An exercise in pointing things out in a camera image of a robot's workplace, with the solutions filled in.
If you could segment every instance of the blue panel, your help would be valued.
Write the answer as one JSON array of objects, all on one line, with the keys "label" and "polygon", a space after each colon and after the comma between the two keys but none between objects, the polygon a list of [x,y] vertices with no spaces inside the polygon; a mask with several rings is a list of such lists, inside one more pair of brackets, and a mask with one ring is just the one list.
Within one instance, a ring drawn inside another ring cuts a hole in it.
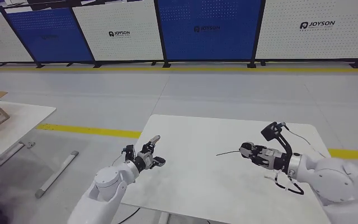
[{"label": "blue panel", "polygon": [[169,60],[250,59],[261,0],[158,0]]},{"label": "blue panel", "polygon": [[91,61],[91,55],[68,8],[8,14],[39,62]]}]

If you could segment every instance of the cardboard box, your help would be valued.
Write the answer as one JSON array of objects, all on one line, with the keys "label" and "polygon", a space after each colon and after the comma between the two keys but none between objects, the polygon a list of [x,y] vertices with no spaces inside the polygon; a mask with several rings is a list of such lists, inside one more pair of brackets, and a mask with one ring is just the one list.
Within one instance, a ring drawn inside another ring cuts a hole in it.
[{"label": "cardboard box", "polygon": [[7,92],[4,92],[4,91],[0,91],[0,98],[2,98],[4,95],[6,95]]},{"label": "cardboard box", "polygon": [[9,119],[10,116],[0,108],[0,124],[4,123],[7,119]]}]

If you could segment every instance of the wall partition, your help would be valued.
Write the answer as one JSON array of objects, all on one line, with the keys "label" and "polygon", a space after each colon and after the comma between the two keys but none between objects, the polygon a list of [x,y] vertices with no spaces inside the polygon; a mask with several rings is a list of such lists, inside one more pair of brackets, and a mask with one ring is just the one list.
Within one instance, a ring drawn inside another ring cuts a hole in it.
[{"label": "wall partition", "polygon": [[73,9],[95,60],[163,60],[153,1]]},{"label": "wall partition", "polygon": [[261,0],[158,0],[168,60],[250,60]]},{"label": "wall partition", "polygon": [[91,53],[70,8],[7,14],[38,62],[89,62]]},{"label": "wall partition", "polygon": [[358,58],[357,0],[266,0],[256,59]]},{"label": "wall partition", "polygon": [[16,34],[0,14],[0,62],[33,62]]}]

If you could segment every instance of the black cable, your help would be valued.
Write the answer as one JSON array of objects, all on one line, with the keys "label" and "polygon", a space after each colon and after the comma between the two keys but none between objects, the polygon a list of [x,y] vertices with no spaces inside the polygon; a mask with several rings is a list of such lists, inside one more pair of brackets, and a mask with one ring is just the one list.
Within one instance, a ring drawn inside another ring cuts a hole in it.
[{"label": "black cable", "polygon": [[128,218],[126,218],[125,220],[121,221],[118,224],[122,224],[123,222],[127,221],[130,217],[132,217],[133,215],[135,215],[138,211],[140,210],[140,208],[138,208],[133,214],[131,214]]},{"label": "black cable", "polygon": [[[279,186],[280,188],[282,189],[286,189],[284,186],[282,186],[281,184],[279,184],[277,182],[277,176],[275,176],[275,183],[277,186]],[[297,184],[297,183],[293,183],[293,185],[299,190],[299,192],[295,191],[295,190],[292,190],[292,189],[288,189],[289,192],[292,192],[292,193],[295,193],[295,194],[300,194],[300,195],[304,195],[304,191],[302,190],[302,188],[300,188],[300,186]]]},{"label": "black cable", "polygon": [[217,154],[217,156],[220,156],[220,155],[223,155],[223,154],[227,154],[227,153],[232,153],[232,152],[240,152],[240,151],[224,152],[224,153]]}]

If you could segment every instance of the white desk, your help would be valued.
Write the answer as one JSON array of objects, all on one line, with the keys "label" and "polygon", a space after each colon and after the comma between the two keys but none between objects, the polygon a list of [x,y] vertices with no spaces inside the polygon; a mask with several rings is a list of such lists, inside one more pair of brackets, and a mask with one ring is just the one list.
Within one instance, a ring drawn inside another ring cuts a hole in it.
[{"label": "white desk", "polygon": [[0,156],[6,154],[29,131],[56,111],[56,108],[48,106],[5,101],[0,101],[0,108],[10,115],[10,118],[0,125]]},{"label": "white desk", "polygon": [[[56,111],[56,108],[48,106],[36,106],[29,104],[18,104],[14,102],[0,101],[2,108],[10,118],[0,124],[0,166],[13,156],[24,145],[31,148],[34,143],[20,142],[29,131],[34,129],[43,120]],[[78,155],[73,151],[64,161],[61,168],[54,173],[45,184],[36,192],[37,198],[42,197],[46,190],[55,182],[56,178],[64,171],[71,161]]]},{"label": "white desk", "polygon": [[[321,224],[329,220],[308,184],[304,195],[275,185],[264,175],[273,171],[256,166],[238,150],[251,141],[284,151],[274,140],[267,142],[260,131],[270,122],[152,115],[135,148],[155,135],[161,139],[155,156],[166,159],[163,167],[145,170],[128,187],[122,203],[225,223]],[[317,130],[308,124],[288,124],[316,150],[329,157]],[[294,152],[320,158],[302,139],[282,132]],[[280,183],[287,183],[285,175]]]}]

